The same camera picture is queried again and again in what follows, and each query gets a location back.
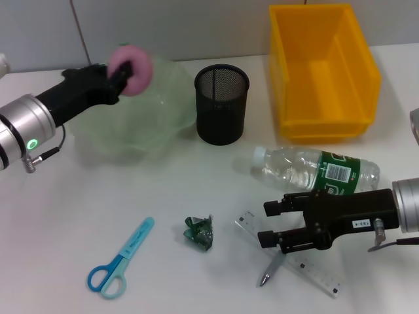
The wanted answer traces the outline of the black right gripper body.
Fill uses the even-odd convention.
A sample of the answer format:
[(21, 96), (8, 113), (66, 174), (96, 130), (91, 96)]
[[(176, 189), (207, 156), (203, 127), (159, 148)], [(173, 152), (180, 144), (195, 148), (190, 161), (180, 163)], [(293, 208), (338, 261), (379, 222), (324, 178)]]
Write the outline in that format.
[(318, 250), (330, 249), (340, 236), (374, 231), (377, 219), (385, 229), (399, 227), (399, 215), (390, 189), (343, 196), (313, 191), (304, 203), (303, 216), (309, 244)]

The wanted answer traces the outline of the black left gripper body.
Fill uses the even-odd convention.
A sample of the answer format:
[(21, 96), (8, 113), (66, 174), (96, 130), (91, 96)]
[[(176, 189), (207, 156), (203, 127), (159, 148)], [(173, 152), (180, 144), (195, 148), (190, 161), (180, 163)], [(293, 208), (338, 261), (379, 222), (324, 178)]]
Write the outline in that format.
[(62, 76), (61, 83), (35, 96), (48, 109), (56, 126), (93, 106), (114, 105), (119, 101), (119, 96), (113, 93), (106, 65), (66, 69)]

